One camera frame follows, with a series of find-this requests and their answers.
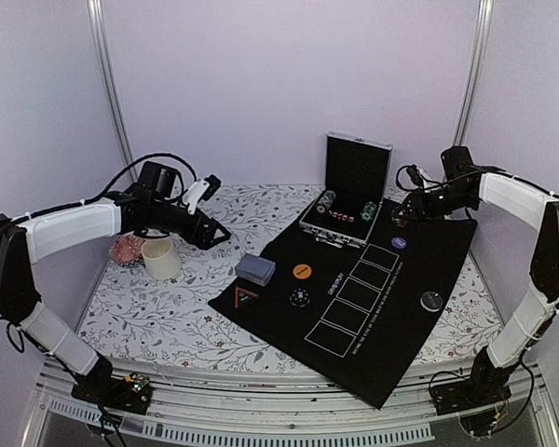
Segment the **purple small blind button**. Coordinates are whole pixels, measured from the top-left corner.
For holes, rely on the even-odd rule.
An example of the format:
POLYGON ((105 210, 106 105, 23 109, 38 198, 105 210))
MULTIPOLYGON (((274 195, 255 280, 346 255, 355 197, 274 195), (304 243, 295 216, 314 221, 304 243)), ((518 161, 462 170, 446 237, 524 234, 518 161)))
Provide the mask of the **purple small blind button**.
POLYGON ((407 242, 402 237, 394 237, 391 240, 391 245, 396 248, 397 250, 403 250, 407 246, 407 242))

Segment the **blue playing card deck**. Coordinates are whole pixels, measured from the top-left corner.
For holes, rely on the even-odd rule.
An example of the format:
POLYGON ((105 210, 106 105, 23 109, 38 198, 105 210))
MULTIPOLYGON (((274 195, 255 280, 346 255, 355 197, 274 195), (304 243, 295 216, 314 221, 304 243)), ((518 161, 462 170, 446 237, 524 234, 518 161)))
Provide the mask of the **blue playing card deck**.
POLYGON ((265 286, 272 279, 276 263, 260 256, 245 253, 237 264, 235 271, 239 278, 265 286))

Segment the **orange big blind button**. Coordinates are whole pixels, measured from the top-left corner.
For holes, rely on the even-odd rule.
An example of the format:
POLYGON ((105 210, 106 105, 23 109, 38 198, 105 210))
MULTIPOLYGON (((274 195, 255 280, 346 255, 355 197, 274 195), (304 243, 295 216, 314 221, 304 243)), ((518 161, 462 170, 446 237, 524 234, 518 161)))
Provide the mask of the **orange big blind button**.
POLYGON ((299 280, 305 280, 312 275, 312 268, 308 264, 298 264, 293 268, 293 276, 299 280))

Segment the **black white dealer button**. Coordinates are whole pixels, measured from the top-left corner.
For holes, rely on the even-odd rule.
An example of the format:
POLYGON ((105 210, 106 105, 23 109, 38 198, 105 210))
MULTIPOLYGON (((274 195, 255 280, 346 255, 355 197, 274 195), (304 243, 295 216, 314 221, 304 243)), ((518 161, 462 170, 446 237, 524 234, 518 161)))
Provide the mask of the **black white dealer button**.
POLYGON ((420 297, 420 304, 426 311, 436 313, 443 309, 443 298, 436 291, 426 291, 420 297))

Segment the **black and green chip stack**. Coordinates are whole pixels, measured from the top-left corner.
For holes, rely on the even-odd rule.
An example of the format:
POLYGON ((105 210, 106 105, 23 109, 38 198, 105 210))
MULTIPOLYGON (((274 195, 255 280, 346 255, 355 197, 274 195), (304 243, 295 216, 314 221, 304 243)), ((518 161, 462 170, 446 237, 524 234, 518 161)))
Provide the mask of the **black and green chip stack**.
POLYGON ((310 304, 310 295, 306 289, 296 289, 291 293, 289 301, 291 305, 303 308, 310 304))

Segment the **orange black chip stack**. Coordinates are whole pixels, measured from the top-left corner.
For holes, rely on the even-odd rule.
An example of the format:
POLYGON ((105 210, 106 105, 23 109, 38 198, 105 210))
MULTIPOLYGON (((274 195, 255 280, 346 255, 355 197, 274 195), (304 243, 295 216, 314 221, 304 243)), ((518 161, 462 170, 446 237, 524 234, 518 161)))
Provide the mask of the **orange black chip stack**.
POLYGON ((400 228, 404 228, 407 225, 407 220, 402 217, 401 209, 394 209, 392 211, 391 220, 396 226, 400 228))

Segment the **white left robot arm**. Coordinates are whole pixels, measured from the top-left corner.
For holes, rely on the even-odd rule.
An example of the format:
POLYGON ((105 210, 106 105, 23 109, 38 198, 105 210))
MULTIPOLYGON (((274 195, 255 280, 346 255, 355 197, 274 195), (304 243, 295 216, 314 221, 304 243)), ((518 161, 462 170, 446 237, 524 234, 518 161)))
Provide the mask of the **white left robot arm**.
POLYGON ((175 195, 180 177, 177 169, 147 161, 139 179, 122 191, 108 184, 92 198, 18 218, 0 214, 0 319, 63 364, 100 404, 113 403, 120 394, 112 364, 44 302, 36 267, 82 245, 126 234, 174 234, 203 251, 229 240, 229 232, 199 207, 220 188, 220 179, 194 178, 175 195))

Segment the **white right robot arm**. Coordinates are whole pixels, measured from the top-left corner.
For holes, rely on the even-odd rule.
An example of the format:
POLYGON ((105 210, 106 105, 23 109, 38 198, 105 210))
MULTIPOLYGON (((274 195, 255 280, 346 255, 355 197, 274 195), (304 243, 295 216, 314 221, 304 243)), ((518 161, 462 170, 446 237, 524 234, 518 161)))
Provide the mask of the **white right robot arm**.
POLYGON ((478 210, 485 203, 537 233, 525 297, 502 332, 476 356, 463 386, 467 403, 482 406, 498 393, 559 313, 559 195, 504 169, 475 164, 466 146, 444 150, 441 160, 441 182, 429 179, 416 165, 401 168, 413 185, 392 213, 395 223, 437 221, 455 210, 478 210))

